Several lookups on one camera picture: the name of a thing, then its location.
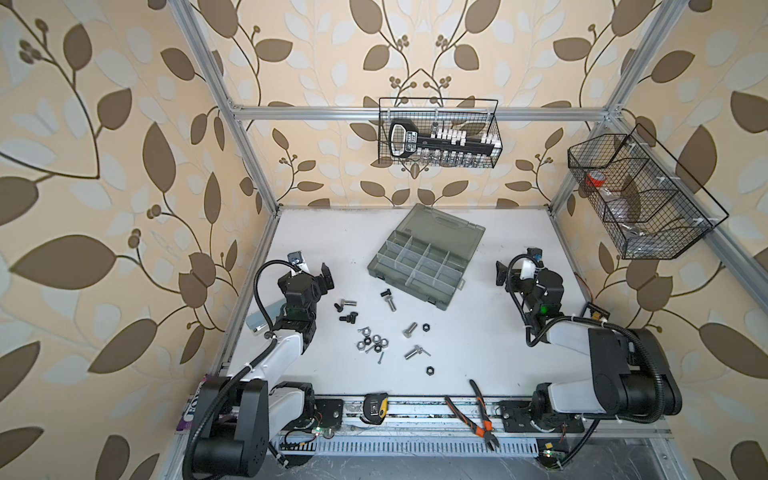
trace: wire basket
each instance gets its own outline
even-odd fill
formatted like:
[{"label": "wire basket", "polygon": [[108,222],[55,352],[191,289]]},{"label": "wire basket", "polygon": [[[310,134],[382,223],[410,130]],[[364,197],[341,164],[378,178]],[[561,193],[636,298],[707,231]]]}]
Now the wire basket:
[{"label": "wire basket", "polygon": [[493,168],[503,149],[497,106],[475,98],[380,98],[379,162]]},{"label": "wire basket", "polygon": [[[649,142],[674,160],[675,175],[652,158]],[[589,199],[626,260],[677,258],[728,218],[710,192],[640,124],[628,135],[604,134],[569,148],[568,168],[579,194]],[[705,213],[697,200],[718,213]]]}]

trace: floral wallpaper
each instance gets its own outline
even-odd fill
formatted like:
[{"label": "floral wallpaper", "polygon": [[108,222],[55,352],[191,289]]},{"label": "floral wallpaper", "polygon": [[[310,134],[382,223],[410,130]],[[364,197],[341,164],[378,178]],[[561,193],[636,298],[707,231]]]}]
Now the floral wallpaper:
[{"label": "floral wallpaper", "polygon": [[3,478],[156,475],[266,224],[162,6],[0,0]]},{"label": "floral wallpaper", "polygon": [[504,107],[601,107],[660,2],[191,4],[238,104],[361,106],[364,97],[440,103],[474,96]]},{"label": "floral wallpaper", "polygon": [[[731,214],[720,228],[768,267],[768,5],[688,6],[624,113],[712,192]],[[693,475],[764,478],[766,313],[704,242],[676,260],[630,262],[619,260],[578,192],[558,219],[595,302],[613,322],[649,329],[664,347],[683,394],[683,410],[667,421]]]},{"label": "floral wallpaper", "polygon": [[378,158],[371,122],[254,121],[251,143],[278,203],[310,207],[542,206],[567,173],[584,122],[500,122],[496,167],[446,168]]}]

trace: pliers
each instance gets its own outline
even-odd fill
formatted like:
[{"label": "pliers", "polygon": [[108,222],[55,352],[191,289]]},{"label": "pliers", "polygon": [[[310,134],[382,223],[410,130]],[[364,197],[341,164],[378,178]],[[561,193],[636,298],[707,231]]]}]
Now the pliers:
[{"label": "pliers", "polygon": [[462,422],[469,426],[475,435],[482,437],[482,439],[485,441],[485,447],[493,452],[494,446],[497,449],[500,449],[501,445],[498,443],[496,435],[493,435],[492,433],[493,425],[491,424],[491,419],[488,417],[488,413],[485,411],[485,400],[482,398],[482,393],[480,393],[480,388],[478,388],[478,384],[475,383],[475,380],[469,380],[469,385],[472,386],[472,390],[475,392],[475,397],[477,397],[478,408],[480,409],[480,418],[482,419],[484,428],[480,428],[476,423],[468,419],[466,415],[461,413],[448,396],[445,397],[445,403],[448,404],[448,407],[458,419],[461,419]]}]

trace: purple package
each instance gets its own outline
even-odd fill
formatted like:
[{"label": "purple package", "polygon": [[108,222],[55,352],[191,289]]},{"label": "purple package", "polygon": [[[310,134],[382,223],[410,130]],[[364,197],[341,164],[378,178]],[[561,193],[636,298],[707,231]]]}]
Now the purple package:
[{"label": "purple package", "polygon": [[184,432],[192,428],[192,419],[194,418],[194,411],[197,408],[197,397],[200,396],[200,388],[206,380],[208,380],[208,375],[203,376],[203,379],[197,384],[197,390],[195,390],[194,396],[187,400],[187,405],[184,407],[184,414],[181,416],[179,424],[176,425],[177,432]]}]

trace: white tabletop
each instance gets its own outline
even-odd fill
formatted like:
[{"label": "white tabletop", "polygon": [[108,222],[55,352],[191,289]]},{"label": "white tabletop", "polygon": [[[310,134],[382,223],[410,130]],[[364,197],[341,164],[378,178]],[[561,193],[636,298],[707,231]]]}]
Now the white tabletop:
[{"label": "white tabletop", "polygon": [[[471,395],[474,379],[486,396],[529,396],[542,382],[586,379],[589,358],[560,346],[525,345],[525,328],[503,287],[495,285],[495,262],[509,262],[526,247],[544,251],[545,266],[563,277],[562,312],[578,314],[584,298],[571,272],[554,228],[544,210],[445,210],[485,227],[478,249],[469,263],[466,284],[446,311],[394,289],[368,274],[367,266],[384,240],[408,213],[407,210],[286,210],[277,226],[268,259],[286,259],[301,250],[311,273],[320,273],[325,262],[336,288],[317,304],[317,332],[305,353],[281,378],[311,382],[318,395]],[[278,277],[286,267],[270,266],[259,282],[265,305],[282,298]],[[392,313],[379,295],[391,288],[397,311]],[[359,313],[352,325],[339,321],[333,307],[340,299],[356,300]],[[255,300],[248,313],[257,311]],[[411,322],[419,328],[411,339],[402,335]],[[429,323],[428,333],[421,325]],[[361,353],[357,329],[369,326],[389,340],[379,354]],[[415,344],[432,356],[406,360]],[[239,369],[266,345],[262,333],[244,328],[231,364]],[[435,375],[427,376],[432,366]]]}]

